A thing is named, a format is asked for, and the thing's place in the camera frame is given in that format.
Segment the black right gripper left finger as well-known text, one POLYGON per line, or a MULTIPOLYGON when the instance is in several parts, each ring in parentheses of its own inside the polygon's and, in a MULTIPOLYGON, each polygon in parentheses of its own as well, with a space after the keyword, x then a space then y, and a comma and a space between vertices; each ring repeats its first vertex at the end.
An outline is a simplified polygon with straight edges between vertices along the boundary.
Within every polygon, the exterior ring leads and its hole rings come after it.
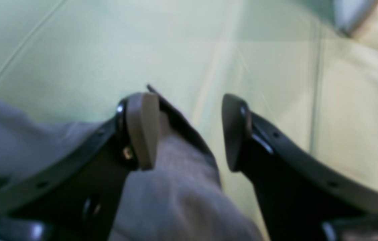
POLYGON ((0 191, 0 241, 106 241, 128 175, 155 167, 160 100, 147 92, 70 155, 0 191))

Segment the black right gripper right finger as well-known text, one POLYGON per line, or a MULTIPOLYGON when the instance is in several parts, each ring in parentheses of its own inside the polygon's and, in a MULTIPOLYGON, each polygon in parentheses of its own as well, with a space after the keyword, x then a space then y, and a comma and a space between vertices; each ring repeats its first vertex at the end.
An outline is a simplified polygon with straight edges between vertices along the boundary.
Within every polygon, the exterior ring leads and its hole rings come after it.
POLYGON ((298 147, 233 94, 222 100, 226 160, 255 190, 272 241, 378 241, 378 191, 298 147))

